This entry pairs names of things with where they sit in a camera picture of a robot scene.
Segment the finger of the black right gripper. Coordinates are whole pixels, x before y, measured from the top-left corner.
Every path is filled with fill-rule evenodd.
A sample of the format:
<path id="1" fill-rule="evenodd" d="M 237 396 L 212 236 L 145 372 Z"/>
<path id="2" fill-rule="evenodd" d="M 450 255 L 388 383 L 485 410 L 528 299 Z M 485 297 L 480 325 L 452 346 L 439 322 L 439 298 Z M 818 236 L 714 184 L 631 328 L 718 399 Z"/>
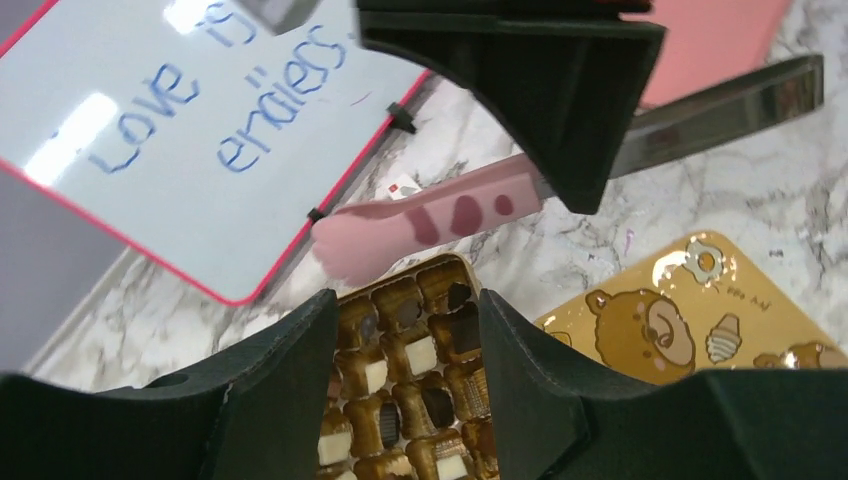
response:
<path id="1" fill-rule="evenodd" d="M 357 3 L 364 47 L 469 90 L 572 212 L 599 209 L 666 34 L 649 1 Z"/>

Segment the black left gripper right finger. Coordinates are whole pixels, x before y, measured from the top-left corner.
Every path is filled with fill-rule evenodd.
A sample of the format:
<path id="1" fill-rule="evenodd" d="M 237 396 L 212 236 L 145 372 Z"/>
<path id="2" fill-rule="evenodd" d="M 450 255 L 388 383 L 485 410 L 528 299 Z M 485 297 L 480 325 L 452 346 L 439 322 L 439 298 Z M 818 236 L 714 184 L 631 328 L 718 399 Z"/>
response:
<path id="1" fill-rule="evenodd" d="M 703 370 L 654 386 L 479 300 L 504 479 L 843 479 L 847 373 Z"/>

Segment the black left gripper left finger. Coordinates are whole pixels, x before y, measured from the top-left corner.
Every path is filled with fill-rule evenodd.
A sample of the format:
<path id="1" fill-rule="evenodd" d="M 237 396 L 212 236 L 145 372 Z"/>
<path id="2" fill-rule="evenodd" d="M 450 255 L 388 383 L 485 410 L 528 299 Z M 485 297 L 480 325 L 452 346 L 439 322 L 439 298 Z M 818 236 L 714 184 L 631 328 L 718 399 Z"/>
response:
<path id="1" fill-rule="evenodd" d="M 5 479 L 311 479 L 336 294 L 145 387 L 85 393 L 1 378 Z"/>

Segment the pink silicone tongs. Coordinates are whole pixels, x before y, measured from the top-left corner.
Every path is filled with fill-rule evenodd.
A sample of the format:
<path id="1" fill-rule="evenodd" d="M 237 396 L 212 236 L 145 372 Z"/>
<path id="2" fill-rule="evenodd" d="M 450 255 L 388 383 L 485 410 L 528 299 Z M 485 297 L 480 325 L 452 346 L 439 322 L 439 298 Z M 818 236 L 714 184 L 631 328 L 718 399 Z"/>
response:
<path id="1" fill-rule="evenodd" d="M 637 116 L 612 164 L 619 178 L 804 116 L 823 103 L 824 57 L 782 60 Z M 535 214 L 554 191 L 517 154 L 402 199 L 349 204 L 311 229 L 324 272 L 349 286 L 398 260 Z"/>

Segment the gold chocolate box tray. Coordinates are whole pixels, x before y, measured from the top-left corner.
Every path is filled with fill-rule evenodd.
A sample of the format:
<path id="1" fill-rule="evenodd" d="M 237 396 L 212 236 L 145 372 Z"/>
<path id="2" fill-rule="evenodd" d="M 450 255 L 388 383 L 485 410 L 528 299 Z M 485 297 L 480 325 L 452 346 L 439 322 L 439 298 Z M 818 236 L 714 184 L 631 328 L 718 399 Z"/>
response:
<path id="1" fill-rule="evenodd" d="M 318 478 L 499 477 L 478 296 L 443 253 L 339 300 Z"/>

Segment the silver tin lid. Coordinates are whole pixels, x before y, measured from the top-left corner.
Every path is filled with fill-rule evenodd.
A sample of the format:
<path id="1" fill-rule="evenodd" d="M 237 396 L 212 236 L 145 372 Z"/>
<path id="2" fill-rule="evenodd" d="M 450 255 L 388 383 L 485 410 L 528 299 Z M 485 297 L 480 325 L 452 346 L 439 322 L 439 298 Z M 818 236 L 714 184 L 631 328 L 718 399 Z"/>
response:
<path id="1" fill-rule="evenodd" d="M 837 344 L 714 231 L 676 240 L 535 324 L 587 357 L 652 384 L 705 368 L 847 365 Z"/>

